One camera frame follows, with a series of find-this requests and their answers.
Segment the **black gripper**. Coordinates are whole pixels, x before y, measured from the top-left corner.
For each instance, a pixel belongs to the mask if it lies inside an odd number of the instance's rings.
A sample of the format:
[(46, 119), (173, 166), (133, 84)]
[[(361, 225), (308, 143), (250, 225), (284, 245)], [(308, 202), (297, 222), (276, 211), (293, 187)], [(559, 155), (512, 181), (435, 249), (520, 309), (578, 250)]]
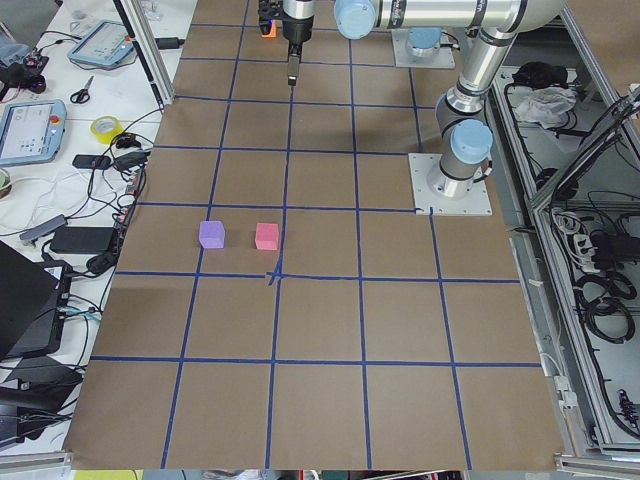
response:
[(281, 0), (259, 0), (257, 13), (260, 24), (270, 24), (272, 21), (281, 20), (283, 2)]
[(315, 15), (313, 0), (283, 0), (283, 34), (289, 41), (287, 83), (296, 86), (302, 58), (302, 46), (311, 38)]

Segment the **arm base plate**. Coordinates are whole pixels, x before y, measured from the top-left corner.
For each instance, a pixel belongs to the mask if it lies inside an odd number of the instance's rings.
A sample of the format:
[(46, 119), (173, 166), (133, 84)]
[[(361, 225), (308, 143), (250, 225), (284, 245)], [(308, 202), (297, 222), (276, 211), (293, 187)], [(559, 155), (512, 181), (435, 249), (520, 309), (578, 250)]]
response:
[(453, 180), (440, 169), (442, 155), (410, 153), (409, 173), (417, 215), (491, 216), (493, 211), (486, 183), (477, 182), (483, 172), (477, 167), (467, 180)]
[(414, 27), (392, 32), (396, 67), (454, 69), (454, 43), (439, 27)]

